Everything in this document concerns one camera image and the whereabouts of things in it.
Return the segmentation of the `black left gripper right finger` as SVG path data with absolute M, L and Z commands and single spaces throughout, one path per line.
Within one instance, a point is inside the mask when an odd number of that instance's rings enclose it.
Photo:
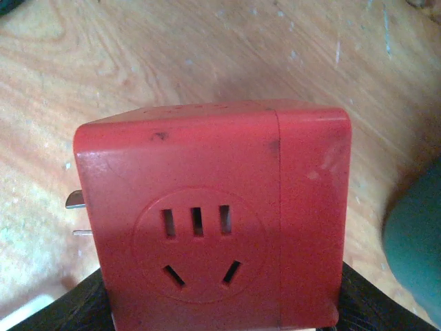
M 408 311 L 346 263 L 338 301 L 338 322 L 331 330 L 436 330 Z

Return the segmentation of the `red cube power socket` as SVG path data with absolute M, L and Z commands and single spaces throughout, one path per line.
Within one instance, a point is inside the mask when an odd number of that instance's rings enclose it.
M 117 330 L 334 326 L 351 122 L 293 100 L 141 108 L 73 141 Z

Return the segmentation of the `teal plastic tray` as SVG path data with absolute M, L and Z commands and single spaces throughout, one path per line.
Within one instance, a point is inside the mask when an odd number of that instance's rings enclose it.
M 382 245 L 397 281 L 440 325 L 440 160 L 388 212 Z

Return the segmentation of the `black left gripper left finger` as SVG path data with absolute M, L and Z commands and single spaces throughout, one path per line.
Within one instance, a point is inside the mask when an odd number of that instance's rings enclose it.
M 101 270 L 12 330 L 113 330 L 114 322 Z

